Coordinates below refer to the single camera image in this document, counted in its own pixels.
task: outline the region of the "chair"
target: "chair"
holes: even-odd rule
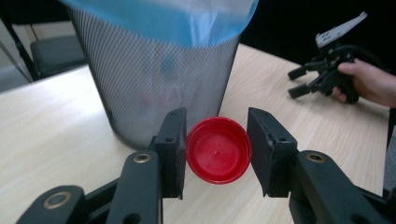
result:
[[[32,57],[21,43],[13,25],[70,21],[57,0],[1,0],[0,18],[12,36],[33,81],[86,64],[76,35],[37,40],[31,44]]]

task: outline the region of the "table surface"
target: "table surface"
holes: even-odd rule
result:
[[[298,64],[240,45],[219,115],[246,128],[248,108],[273,114],[300,150],[331,156],[352,182],[382,193],[388,109],[360,100],[343,105],[288,89]],[[0,94],[0,223],[15,223],[41,193],[61,185],[91,192],[120,176],[132,149],[115,137],[88,67]],[[187,165],[184,200],[163,201],[164,223],[292,223],[288,199],[263,198],[251,166],[212,185]]]

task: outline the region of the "human hand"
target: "human hand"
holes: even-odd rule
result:
[[[354,63],[340,63],[338,71],[352,76],[353,85],[361,97],[380,105],[396,107],[396,76],[359,59],[355,59]],[[347,96],[338,87],[332,93],[341,102],[347,101]]]

